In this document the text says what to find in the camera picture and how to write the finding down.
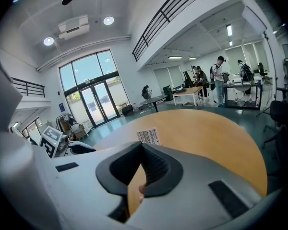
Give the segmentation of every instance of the ceiling air conditioning unit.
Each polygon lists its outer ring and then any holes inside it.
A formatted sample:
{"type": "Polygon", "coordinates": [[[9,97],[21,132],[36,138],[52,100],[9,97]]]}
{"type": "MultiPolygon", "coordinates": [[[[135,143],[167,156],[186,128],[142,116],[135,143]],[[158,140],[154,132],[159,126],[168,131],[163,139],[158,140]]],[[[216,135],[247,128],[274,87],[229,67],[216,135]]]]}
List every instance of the ceiling air conditioning unit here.
{"type": "Polygon", "coordinates": [[[61,31],[59,38],[64,38],[65,40],[88,33],[90,31],[87,15],[82,15],[66,20],[60,23],[58,27],[61,31]]]}

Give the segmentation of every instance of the gray pants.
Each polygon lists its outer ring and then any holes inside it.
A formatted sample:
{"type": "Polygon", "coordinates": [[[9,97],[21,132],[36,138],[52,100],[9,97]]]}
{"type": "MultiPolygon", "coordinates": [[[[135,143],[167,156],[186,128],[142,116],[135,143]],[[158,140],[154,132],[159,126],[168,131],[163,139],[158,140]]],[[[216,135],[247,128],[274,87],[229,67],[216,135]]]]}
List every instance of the gray pants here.
{"type": "Polygon", "coordinates": [[[219,103],[219,105],[222,105],[224,99],[224,82],[215,80],[215,84],[216,84],[217,102],[219,103]]]}

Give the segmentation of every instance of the blue sign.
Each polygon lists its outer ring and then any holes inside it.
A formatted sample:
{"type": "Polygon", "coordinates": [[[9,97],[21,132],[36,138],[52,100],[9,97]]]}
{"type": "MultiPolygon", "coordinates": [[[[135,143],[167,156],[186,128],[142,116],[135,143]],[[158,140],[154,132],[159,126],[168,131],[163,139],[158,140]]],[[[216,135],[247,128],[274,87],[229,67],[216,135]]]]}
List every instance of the blue sign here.
{"type": "Polygon", "coordinates": [[[65,108],[64,108],[63,103],[59,104],[59,107],[60,107],[61,112],[64,112],[64,111],[65,111],[65,108]]]}

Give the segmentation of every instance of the balcony railing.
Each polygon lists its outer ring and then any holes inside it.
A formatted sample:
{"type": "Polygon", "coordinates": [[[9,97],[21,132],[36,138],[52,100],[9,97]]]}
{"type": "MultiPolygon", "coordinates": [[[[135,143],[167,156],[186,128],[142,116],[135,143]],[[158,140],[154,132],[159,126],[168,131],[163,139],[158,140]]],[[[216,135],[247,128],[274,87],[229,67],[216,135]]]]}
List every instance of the balcony railing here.
{"type": "Polygon", "coordinates": [[[24,96],[35,96],[35,97],[45,97],[44,88],[45,86],[24,81],[21,79],[12,78],[14,86],[18,89],[20,93],[24,96]]]}
{"type": "Polygon", "coordinates": [[[167,0],[155,14],[140,40],[135,46],[132,54],[136,61],[142,56],[158,34],[186,7],[195,0],[167,0]]]}

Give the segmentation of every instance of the barcode label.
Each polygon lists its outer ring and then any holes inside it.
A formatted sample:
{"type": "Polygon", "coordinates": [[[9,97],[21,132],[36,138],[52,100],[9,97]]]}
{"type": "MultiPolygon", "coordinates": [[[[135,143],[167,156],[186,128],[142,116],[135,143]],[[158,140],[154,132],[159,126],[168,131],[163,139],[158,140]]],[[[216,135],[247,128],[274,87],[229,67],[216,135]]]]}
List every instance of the barcode label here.
{"type": "Polygon", "coordinates": [[[137,132],[137,135],[138,135],[140,142],[154,144],[154,145],[161,145],[159,136],[157,133],[157,128],[139,131],[137,132]]]}

